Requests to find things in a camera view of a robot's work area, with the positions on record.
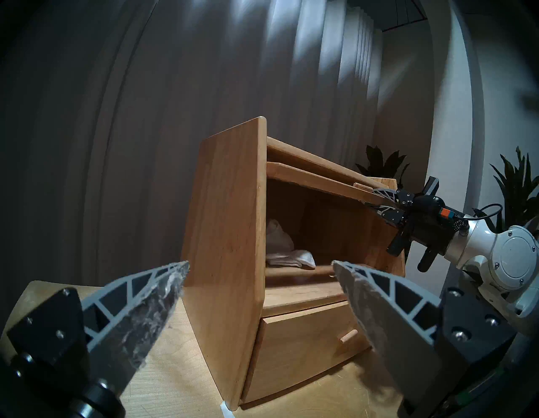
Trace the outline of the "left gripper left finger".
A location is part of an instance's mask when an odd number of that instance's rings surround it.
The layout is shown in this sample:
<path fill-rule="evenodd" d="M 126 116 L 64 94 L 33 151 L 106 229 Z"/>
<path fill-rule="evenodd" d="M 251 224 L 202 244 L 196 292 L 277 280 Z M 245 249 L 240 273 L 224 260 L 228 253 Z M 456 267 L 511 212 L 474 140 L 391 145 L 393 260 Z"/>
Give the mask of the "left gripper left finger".
<path fill-rule="evenodd" d="M 112 281 L 84 299 L 64 287 L 7 329 L 7 417 L 125 417 L 120 400 L 165 329 L 187 260 Z"/>

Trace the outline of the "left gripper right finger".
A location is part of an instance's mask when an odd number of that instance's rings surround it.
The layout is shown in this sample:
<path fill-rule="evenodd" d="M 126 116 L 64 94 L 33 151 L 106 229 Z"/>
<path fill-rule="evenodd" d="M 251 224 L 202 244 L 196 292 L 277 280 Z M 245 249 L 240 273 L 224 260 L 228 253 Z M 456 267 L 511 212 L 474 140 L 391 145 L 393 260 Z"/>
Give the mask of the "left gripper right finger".
<path fill-rule="evenodd" d="M 461 281 L 441 297 L 387 272 L 334 260 L 335 277 L 403 399 L 398 417 L 479 417 L 516 336 Z"/>

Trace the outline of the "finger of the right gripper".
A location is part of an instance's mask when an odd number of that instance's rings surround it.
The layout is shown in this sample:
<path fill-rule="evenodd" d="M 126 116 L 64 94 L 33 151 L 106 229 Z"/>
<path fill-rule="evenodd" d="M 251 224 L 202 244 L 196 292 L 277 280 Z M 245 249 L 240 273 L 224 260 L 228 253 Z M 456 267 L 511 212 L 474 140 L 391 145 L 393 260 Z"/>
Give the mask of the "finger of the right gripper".
<path fill-rule="evenodd" d="M 399 206 L 412 206 L 415 199 L 415 194 L 409 193 L 403 189 L 393 190 L 388 188 L 378 188 L 374 189 L 372 193 L 390 200 Z"/>
<path fill-rule="evenodd" d="M 404 209 L 372 203 L 365 203 L 364 205 L 373 210 L 389 225 L 405 225 L 406 223 L 406 211 Z"/>

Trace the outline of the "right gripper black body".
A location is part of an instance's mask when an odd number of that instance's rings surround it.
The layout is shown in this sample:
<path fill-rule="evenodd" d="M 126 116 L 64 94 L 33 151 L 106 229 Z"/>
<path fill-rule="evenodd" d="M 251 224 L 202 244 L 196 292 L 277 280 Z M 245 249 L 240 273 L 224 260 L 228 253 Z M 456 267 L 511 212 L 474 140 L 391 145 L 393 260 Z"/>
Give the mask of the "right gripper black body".
<path fill-rule="evenodd" d="M 413 241 L 426 250 L 418 263 L 419 272 L 427 272 L 437 255 L 444 256 L 456 233 L 468 234 L 468 219 L 436 196 L 439 180 L 429 177 L 422 191 L 415 195 L 412 206 L 397 206 L 406 211 L 405 225 L 395 225 L 397 235 L 388 246 L 388 253 L 398 256 Z"/>

